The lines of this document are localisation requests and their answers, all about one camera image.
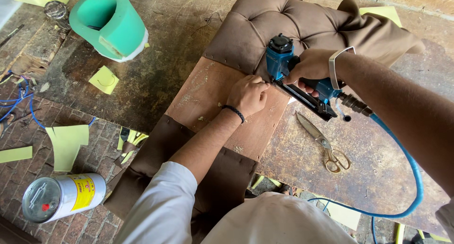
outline scissors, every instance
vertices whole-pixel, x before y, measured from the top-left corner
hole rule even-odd
[[[315,138],[317,142],[322,145],[325,150],[328,152],[328,160],[325,163],[325,167],[332,173],[339,173],[343,168],[344,170],[348,170],[351,165],[350,159],[345,155],[343,152],[333,149],[329,141],[326,140],[325,136],[321,134],[321,132],[313,125],[307,118],[305,118],[302,114],[297,112],[298,121],[300,121],[301,125],[309,132],[309,134]],[[347,161],[348,165],[345,167],[341,161],[334,155],[334,151],[341,154]]]

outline can lid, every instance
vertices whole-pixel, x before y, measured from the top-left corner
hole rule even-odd
[[[33,223],[44,223],[57,212],[61,189],[53,178],[39,178],[27,188],[22,198],[24,217]]]

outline adhesive can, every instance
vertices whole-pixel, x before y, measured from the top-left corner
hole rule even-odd
[[[22,198],[24,217],[42,224],[92,209],[106,193],[106,182],[96,173],[39,178]]]

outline wooden workbench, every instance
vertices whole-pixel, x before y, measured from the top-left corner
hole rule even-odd
[[[116,63],[100,56],[84,39],[70,33],[41,83],[48,83],[50,87],[39,92],[39,96],[137,131],[149,132],[219,28],[222,20],[216,13],[225,17],[235,0],[130,1],[150,33],[151,47],[132,61]],[[341,2],[306,1],[332,8]],[[376,6],[372,2],[358,3],[362,7]],[[453,23],[418,12],[399,9],[398,13],[404,27],[424,38],[428,48],[423,55],[403,56],[393,68],[454,100]],[[103,65],[120,79],[110,96],[88,83]],[[349,171],[339,175],[326,171],[322,163],[326,155],[298,125],[295,111],[303,112],[334,147],[349,155],[353,161]],[[402,212],[415,196],[408,163],[397,145],[370,119],[350,115],[353,116],[350,123],[340,119],[324,123],[303,106],[291,104],[265,151],[258,173],[363,210]],[[426,192],[423,204],[410,217],[397,221],[445,236],[434,212],[448,197],[424,172],[423,180]]]

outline hand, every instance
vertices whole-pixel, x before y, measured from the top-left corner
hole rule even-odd
[[[266,103],[266,93],[270,87],[260,76],[248,75],[233,85],[227,99],[230,105],[240,111],[244,118],[262,110]]]
[[[290,74],[282,81],[284,84],[293,84],[298,80],[300,89],[306,89],[307,93],[318,97],[318,92],[311,87],[306,87],[306,84],[299,81],[299,78],[307,79],[323,79],[330,76],[328,61],[337,50],[326,49],[306,49],[300,55],[301,62],[298,63]]]

